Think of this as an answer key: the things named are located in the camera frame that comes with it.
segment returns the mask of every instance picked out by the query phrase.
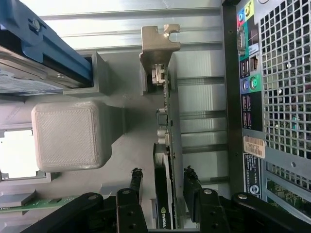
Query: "label sticker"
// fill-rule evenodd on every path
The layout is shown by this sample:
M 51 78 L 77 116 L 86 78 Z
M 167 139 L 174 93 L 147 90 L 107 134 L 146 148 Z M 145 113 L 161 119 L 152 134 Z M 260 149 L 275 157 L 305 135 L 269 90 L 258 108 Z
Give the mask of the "label sticker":
M 264 159 L 266 157 L 265 142 L 262 139 L 254 137 L 243 137 L 244 151 Z
M 244 192 L 261 198 L 260 159 L 243 153 Z
M 0 94 L 15 94 L 19 96 L 58 93 L 63 89 L 39 81 L 18 79 L 13 73 L 0 70 Z
M 249 46 L 249 55 L 259 51 L 259 43 L 255 43 Z

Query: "green circuit board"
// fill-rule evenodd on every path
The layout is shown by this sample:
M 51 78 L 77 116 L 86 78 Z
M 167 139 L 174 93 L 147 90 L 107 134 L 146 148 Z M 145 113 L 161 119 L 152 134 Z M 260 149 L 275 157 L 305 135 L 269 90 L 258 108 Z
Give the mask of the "green circuit board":
M 311 217 L 311 203 L 281 185 L 267 179 L 267 189 L 289 203 L 292 207 Z
M 273 201 L 272 199 L 267 198 L 267 202 L 268 202 L 269 204 L 273 205 L 274 207 L 276 207 L 276 208 L 278 208 L 278 209 L 280 209 L 280 210 L 283 210 L 283 211 L 285 211 L 285 212 L 288 213 L 288 211 L 286 211 L 282 206 L 280 206 L 279 204 L 277 204 L 277 203 L 276 203 L 275 201 Z
M 24 206 L 9 207 L 9 208 L 0 208 L 0 214 L 9 213 L 9 212 L 18 212 L 18 211 L 29 211 L 34 209 L 47 209 L 54 207 L 61 207 L 72 200 L 77 196 L 64 197 L 64 198 L 51 198 L 51 199 L 33 199 L 26 203 Z

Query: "perforated metal mesh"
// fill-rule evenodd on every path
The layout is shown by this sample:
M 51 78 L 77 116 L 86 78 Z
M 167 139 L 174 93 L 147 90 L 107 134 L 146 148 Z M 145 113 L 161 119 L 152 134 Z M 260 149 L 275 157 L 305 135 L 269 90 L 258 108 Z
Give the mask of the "perforated metal mesh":
M 311 2 L 286 0 L 260 21 L 268 147 L 311 159 Z
M 303 189 L 311 191 L 311 180 L 308 180 L 305 177 L 296 175 L 295 173 L 292 173 L 271 163 L 267 163 L 267 170 L 291 183 L 300 186 Z

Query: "barcode sticker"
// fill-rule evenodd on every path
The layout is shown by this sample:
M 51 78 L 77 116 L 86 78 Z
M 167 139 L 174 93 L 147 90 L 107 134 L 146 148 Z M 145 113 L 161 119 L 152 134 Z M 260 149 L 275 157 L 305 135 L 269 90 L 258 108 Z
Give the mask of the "barcode sticker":
M 262 139 L 244 136 L 243 142 L 244 151 L 246 153 L 257 156 L 260 159 L 264 159 L 266 157 L 265 143 Z

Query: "green audio port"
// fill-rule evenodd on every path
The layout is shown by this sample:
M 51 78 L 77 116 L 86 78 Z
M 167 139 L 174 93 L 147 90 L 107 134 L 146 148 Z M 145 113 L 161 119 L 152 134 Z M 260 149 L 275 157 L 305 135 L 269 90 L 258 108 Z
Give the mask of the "green audio port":
M 250 79 L 250 88 L 252 90 L 255 90 L 255 88 L 257 87 L 257 78 L 256 77 L 251 77 Z

